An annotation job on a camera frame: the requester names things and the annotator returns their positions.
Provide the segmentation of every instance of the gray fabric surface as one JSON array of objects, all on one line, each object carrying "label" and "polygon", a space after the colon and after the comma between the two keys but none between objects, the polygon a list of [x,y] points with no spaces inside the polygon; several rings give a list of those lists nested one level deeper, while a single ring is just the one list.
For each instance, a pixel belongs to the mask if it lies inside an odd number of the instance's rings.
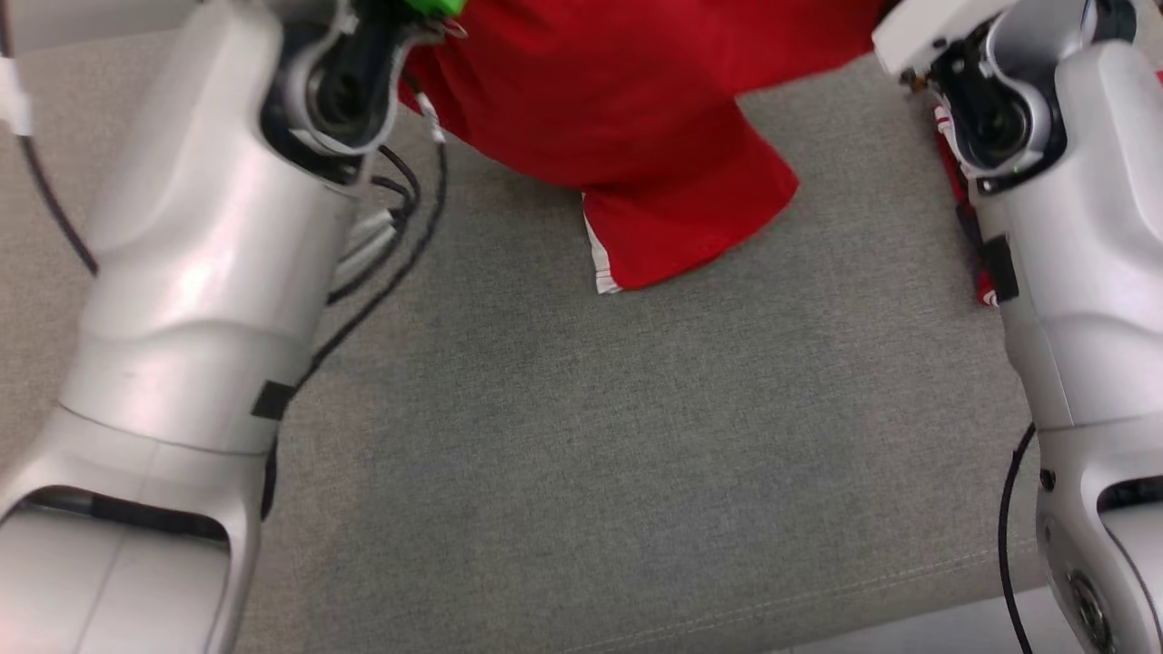
[{"label": "gray fabric surface", "polygon": [[[22,62],[79,219],[171,38]],[[759,652],[999,593],[1028,411],[929,125],[871,59],[744,105],[802,178],[793,206],[616,297],[576,193],[451,147],[434,247],[286,420],[240,652]],[[416,122],[395,142],[431,180]],[[2,460],[87,282],[3,140],[0,193]]]}]

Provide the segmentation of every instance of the red cloth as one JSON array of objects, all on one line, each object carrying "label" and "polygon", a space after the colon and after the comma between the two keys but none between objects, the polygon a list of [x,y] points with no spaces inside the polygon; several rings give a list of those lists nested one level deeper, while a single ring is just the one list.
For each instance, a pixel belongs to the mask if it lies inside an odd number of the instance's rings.
[{"label": "red cloth", "polygon": [[586,193],[619,285],[661,282],[768,223],[797,179],[740,93],[866,52],[883,0],[471,0],[408,67],[448,129]]}]

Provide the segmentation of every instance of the green part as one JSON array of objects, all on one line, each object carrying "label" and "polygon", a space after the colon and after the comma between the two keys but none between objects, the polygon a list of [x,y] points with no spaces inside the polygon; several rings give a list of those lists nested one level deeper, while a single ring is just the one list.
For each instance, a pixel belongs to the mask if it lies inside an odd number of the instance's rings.
[{"label": "green part", "polygon": [[459,16],[469,0],[405,0],[426,16]]}]

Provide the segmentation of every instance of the wire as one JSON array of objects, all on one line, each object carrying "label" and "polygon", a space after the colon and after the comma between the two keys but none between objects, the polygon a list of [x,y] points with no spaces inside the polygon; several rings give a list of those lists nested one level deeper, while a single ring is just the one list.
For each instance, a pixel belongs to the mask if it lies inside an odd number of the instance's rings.
[{"label": "wire", "polygon": [[387,284],[383,289],[376,292],[374,296],[368,304],[365,304],[350,320],[348,320],[330,339],[323,343],[322,347],[312,357],[311,367],[307,369],[307,374],[300,379],[299,385],[295,386],[295,394],[311,381],[311,378],[319,371],[336,349],[342,346],[351,334],[359,328],[361,325],[368,317],[370,317],[380,304],[392,294],[393,291],[400,285],[401,282],[408,276],[409,272],[416,266],[420,257],[428,249],[428,244],[431,242],[433,236],[436,235],[436,227],[440,225],[441,214],[444,213],[444,202],[448,198],[448,145],[443,142],[436,143],[436,157],[437,164],[440,166],[440,178],[436,183],[436,200],[433,205],[431,212],[428,215],[428,225],[424,227],[424,233],[420,235],[416,241],[415,247],[413,247],[412,253],[408,255],[407,261],[404,265],[388,279]]},{"label": "wire", "polygon": [[335,291],[331,291],[330,294],[327,296],[328,306],[341,303],[344,299],[355,294],[359,289],[363,287],[365,283],[368,283],[369,279],[374,277],[376,273],[379,272],[381,268],[384,268],[384,264],[386,264],[387,261],[392,258],[392,255],[395,254],[395,250],[399,248],[400,241],[404,240],[404,235],[408,229],[409,219],[412,218],[412,214],[414,214],[415,211],[420,207],[420,201],[423,198],[420,187],[420,178],[416,177],[416,173],[413,172],[412,168],[408,166],[408,164],[399,155],[392,151],[392,149],[388,148],[387,145],[380,145],[379,152],[385,157],[387,157],[390,162],[392,162],[392,165],[394,165],[395,169],[400,171],[400,175],[404,176],[405,180],[407,180],[408,186],[412,190],[409,192],[408,189],[405,189],[399,183],[388,179],[386,177],[372,177],[371,179],[372,184],[395,191],[397,193],[400,193],[400,196],[404,197],[404,206],[393,212],[393,216],[398,219],[395,226],[397,230],[395,236],[391,241],[388,241],[388,243],[384,247],[384,249],[380,250],[378,255],[376,255],[376,258],[373,258],[350,282],[343,284],[343,286],[336,289]]},{"label": "wire", "polygon": [[[0,57],[6,59],[12,59],[15,52],[12,40],[12,27],[8,14],[8,0],[0,0]],[[81,240],[80,235],[77,234],[77,229],[73,228],[72,221],[69,220],[69,214],[65,213],[64,207],[60,206],[60,201],[57,200],[56,193],[52,191],[52,184],[49,183],[48,175],[44,173],[44,166],[41,165],[41,156],[36,150],[36,144],[33,142],[33,137],[28,135],[17,135],[16,142],[20,143],[20,151],[24,156],[24,164],[28,166],[28,173],[33,178],[33,184],[36,186],[36,192],[41,196],[41,200],[44,202],[45,208],[49,209],[49,215],[52,216],[52,221],[64,234],[65,240],[69,241],[69,246],[72,247],[77,257],[85,264],[90,273],[97,275],[98,265],[97,258],[93,254],[88,251],[85,247],[85,242]]]},{"label": "wire", "polygon": [[20,142],[20,149],[24,154],[24,163],[28,164],[28,173],[33,177],[33,184],[36,185],[36,192],[41,194],[41,200],[44,201],[44,206],[49,209],[49,215],[52,216],[52,221],[57,223],[60,233],[69,241],[69,244],[77,254],[77,258],[85,264],[91,275],[97,276],[99,270],[97,258],[85,247],[85,241],[81,240],[80,234],[77,233],[77,229],[69,220],[69,215],[57,200],[56,193],[52,192],[52,185],[49,183],[48,177],[44,175],[44,169],[41,166],[41,157],[36,152],[33,137],[17,136],[16,141]]},{"label": "wire", "polygon": [[1026,630],[1021,625],[1021,616],[1018,614],[1018,600],[1014,598],[1014,585],[1009,578],[1009,554],[1006,547],[1006,532],[1009,526],[1009,500],[1013,497],[1014,482],[1018,479],[1021,460],[1026,456],[1026,449],[1029,448],[1029,442],[1034,440],[1036,431],[1034,424],[1030,422],[1026,429],[1026,434],[1021,438],[1021,442],[1018,443],[1018,449],[1013,453],[1013,458],[1009,460],[1006,484],[1001,489],[1001,511],[998,514],[998,566],[1001,569],[1001,592],[1006,596],[1006,609],[1009,610],[1009,621],[1013,623],[1014,635],[1018,637],[1018,645],[1021,647],[1022,654],[1033,654],[1033,651],[1029,647]]},{"label": "wire", "polygon": [[0,0],[0,57],[12,59],[15,51],[12,44],[12,28],[8,26],[8,0]]},{"label": "wire", "polygon": [[266,520],[274,509],[274,488],[279,483],[279,434],[274,433],[274,442],[266,453],[266,464],[263,467],[263,497],[258,504],[258,516]]}]

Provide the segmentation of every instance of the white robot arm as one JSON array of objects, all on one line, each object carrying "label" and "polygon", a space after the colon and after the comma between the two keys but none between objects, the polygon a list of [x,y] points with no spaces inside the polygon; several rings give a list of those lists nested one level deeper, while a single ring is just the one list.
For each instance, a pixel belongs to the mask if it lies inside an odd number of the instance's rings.
[{"label": "white robot arm", "polygon": [[423,8],[447,6],[193,12],[90,219],[57,407],[0,476],[0,652],[233,648],[279,419],[404,57],[441,36]]},{"label": "white robot arm", "polygon": [[1133,16],[1099,0],[908,0],[875,36],[889,73],[949,108],[977,177],[982,254],[1039,429],[1040,552],[1098,654],[1163,652],[1163,87],[1125,42]]}]

